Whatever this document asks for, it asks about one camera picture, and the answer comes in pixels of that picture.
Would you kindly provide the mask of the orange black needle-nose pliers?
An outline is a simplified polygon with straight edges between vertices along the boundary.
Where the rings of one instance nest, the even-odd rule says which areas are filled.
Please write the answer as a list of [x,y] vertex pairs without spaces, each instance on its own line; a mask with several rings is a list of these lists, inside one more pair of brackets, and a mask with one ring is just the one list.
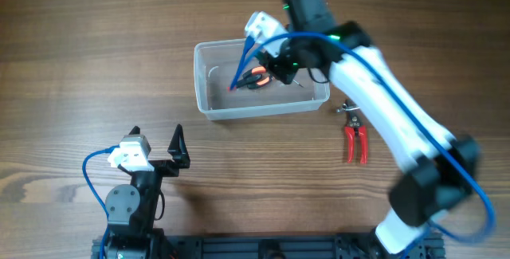
[[259,89],[273,82],[273,77],[263,66],[258,66],[245,72],[235,84],[235,88]]

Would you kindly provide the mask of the clear plastic container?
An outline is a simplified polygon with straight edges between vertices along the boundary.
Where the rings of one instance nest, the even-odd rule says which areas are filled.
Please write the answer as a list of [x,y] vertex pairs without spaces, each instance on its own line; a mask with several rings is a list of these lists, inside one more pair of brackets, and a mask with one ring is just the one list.
[[194,48],[194,87],[198,109],[208,120],[230,120],[271,116],[318,109],[330,97],[328,84],[317,84],[306,70],[300,70],[293,83],[274,80],[267,86],[229,92],[245,41],[209,41]]

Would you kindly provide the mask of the red black screwdriver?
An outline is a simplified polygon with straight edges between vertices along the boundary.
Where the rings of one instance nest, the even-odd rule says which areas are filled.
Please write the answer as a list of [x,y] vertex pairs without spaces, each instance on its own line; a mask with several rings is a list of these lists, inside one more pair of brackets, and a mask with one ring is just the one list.
[[238,88],[243,88],[243,87],[245,87],[246,85],[247,85],[247,83],[246,83],[246,81],[245,81],[245,80],[238,80],[238,81],[237,81],[234,85],[229,86],[229,87],[227,88],[227,90],[228,90],[229,92],[231,92],[231,91],[234,91],[234,90],[236,90],[236,89],[238,89]]

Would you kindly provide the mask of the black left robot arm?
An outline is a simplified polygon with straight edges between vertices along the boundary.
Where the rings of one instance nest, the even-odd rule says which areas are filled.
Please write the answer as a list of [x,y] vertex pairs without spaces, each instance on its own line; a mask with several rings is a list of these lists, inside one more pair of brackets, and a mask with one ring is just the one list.
[[130,176],[128,184],[112,188],[104,206],[107,229],[100,239],[95,258],[176,258],[177,249],[164,231],[154,227],[164,212],[166,201],[161,189],[163,179],[179,176],[190,167],[183,128],[179,124],[170,141],[170,159],[148,158],[151,146],[135,126],[109,151],[108,162]]

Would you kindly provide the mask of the green handled screwdriver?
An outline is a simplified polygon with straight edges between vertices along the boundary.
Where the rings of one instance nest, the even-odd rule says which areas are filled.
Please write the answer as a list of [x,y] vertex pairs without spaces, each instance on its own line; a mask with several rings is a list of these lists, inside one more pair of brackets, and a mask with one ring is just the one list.
[[292,81],[293,81],[295,84],[297,84],[298,86],[300,86],[301,88],[304,88],[304,86],[303,86],[300,82],[298,82],[297,80],[293,79]]

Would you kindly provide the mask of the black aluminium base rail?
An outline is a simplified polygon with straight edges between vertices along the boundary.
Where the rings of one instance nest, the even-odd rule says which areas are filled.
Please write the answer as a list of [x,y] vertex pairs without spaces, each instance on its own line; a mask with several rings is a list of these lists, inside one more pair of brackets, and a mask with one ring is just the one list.
[[173,236],[156,244],[148,240],[92,242],[92,258],[178,258],[178,259],[446,259],[445,243],[439,233],[430,233],[411,250],[390,254],[372,233],[338,233],[324,236],[276,237],[191,237]]

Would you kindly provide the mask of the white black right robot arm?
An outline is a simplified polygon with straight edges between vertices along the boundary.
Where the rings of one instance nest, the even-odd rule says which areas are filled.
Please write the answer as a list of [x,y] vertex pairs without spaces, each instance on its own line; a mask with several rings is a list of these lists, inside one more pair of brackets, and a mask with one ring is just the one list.
[[368,238],[372,258],[406,257],[440,220],[472,194],[480,148],[457,139],[403,88],[363,28],[335,20],[326,0],[283,0],[288,24],[254,13],[245,35],[253,58],[279,81],[320,70],[365,115],[389,147],[402,175],[390,189],[390,210]]

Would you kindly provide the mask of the silver combination wrench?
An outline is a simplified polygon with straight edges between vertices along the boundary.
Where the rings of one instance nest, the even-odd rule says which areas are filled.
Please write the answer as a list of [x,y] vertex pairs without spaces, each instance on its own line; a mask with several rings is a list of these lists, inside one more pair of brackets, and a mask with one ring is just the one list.
[[357,109],[359,109],[359,107],[356,106],[356,105],[349,106],[349,105],[345,105],[344,104],[340,108],[337,108],[336,112],[337,113],[350,112],[350,111],[354,111],[354,110],[357,110]]

